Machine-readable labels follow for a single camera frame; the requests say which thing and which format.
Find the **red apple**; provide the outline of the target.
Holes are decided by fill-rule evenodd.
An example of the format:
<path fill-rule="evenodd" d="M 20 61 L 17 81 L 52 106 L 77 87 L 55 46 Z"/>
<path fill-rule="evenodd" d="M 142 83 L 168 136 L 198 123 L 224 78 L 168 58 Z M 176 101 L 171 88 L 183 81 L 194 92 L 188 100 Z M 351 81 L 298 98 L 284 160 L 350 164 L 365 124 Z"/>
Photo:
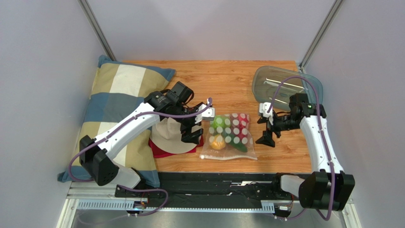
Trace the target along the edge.
<path fill-rule="evenodd" d="M 250 116 L 245 113 L 232 113 L 231 114 L 231 130 L 233 133 L 234 128 L 249 128 Z"/>

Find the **orange fruit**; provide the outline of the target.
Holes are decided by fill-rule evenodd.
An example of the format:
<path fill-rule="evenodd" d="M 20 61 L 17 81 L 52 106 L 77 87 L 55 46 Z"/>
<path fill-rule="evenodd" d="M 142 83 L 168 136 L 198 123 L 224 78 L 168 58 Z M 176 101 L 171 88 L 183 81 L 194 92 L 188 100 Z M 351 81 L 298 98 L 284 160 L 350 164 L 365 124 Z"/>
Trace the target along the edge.
<path fill-rule="evenodd" d="M 214 150 L 222 150 L 226 146 L 226 142 L 222 135 L 212 135 L 209 137 L 209 145 Z"/>

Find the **green artichoke toy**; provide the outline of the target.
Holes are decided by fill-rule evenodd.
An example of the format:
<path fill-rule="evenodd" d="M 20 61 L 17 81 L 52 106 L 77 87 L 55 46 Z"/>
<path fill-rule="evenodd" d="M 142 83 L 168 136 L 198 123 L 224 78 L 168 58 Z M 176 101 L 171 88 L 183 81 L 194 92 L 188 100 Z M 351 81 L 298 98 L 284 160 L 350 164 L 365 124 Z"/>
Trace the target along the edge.
<path fill-rule="evenodd" d="M 213 135 L 222 134 L 226 129 L 230 129 L 231 120 L 228 116 L 217 115 L 210 121 L 209 133 Z"/>

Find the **clear polka dot zip bag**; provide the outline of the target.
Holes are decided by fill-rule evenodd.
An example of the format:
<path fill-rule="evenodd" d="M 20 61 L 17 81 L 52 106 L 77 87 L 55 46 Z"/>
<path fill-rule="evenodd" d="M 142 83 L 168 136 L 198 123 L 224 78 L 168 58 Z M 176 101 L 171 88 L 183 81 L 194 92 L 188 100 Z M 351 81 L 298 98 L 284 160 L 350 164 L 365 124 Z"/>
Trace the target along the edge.
<path fill-rule="evenodd" d="M 220 161 L 244 158 L 256 161 L 258 158 L 249 126 L 250 115 L 247 113 L 215 116 L 207 129 L 200 158 Z"/>

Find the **green cucumber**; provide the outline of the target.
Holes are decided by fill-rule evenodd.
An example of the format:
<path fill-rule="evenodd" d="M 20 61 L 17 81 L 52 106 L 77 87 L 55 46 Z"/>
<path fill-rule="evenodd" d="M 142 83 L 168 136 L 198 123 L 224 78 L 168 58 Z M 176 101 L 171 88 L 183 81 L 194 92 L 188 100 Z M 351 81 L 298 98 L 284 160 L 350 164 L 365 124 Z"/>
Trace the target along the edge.
<path fill-rule="evenodd" d="M 228 135 L 225 142 L 240 152 L 248 152 L 248 148 L 240 141 L 238 136 Z"/>

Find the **red strawberry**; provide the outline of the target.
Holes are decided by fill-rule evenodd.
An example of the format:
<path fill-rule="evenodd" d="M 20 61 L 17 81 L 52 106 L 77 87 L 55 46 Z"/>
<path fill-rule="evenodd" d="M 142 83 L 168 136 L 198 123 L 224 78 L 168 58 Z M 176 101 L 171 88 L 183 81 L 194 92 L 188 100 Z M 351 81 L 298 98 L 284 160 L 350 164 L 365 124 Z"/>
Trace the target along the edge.
<path fill-rule="evenodd" d="M 235 135 L 233 142 L 236 144 L 247 145 L 250 141 L 249 131 L 247 128 L 234 128 L 233 134 Z"/>

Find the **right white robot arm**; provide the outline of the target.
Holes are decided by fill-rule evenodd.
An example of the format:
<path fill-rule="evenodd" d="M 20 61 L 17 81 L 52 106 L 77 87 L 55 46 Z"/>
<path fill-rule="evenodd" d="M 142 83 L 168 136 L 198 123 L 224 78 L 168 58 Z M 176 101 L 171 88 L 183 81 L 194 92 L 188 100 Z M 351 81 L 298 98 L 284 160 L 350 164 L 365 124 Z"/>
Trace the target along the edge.
<path fill-rule="evenodd" d="M 273 180 L 274 193 L 297 196 L 303 208 L 342 211 L 354 189 L 355 179 L 346 174 L 328 135 L 326 112 L 323 105 L 310 103 L 307 94 L 295 94 L 289 99 L 290 112 L 279 116 L 269 102 L 259 105 L 258 123 L 266 124 L 256 143 L 275 147 L 273 136 L 282 131 L 300 129 L 305 137 L 311 160 L 312 173 L 307 178 L 295 174 L 277 173 Z"/>

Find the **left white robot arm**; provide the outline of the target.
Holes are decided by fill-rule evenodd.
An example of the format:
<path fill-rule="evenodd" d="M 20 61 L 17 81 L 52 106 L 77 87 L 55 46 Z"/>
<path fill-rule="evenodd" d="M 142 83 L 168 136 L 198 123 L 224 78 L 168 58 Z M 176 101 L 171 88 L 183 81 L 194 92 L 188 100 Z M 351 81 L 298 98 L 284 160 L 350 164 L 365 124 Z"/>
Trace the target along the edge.
<path fill-rule="evenodd" d="M 198 144 L 203 130 L 195 130 L 203 118 L 212 115 L 212 99 L 188 107 L 187 101 L 194 95 L 193 90 L 181 82 L 172 89 L 151 92 L 131 114 L 106 132 L 91 138 L 83 136 L 79 141 L 79 153 L 75 156 L 90 175 L 90 181 L 98 186 L 109 183 L 133 189 L 141 177 L 133 168 L 127 168 L 114 158 L 133 139 L 164 118 L 180 123 L 181 141 Z"/>

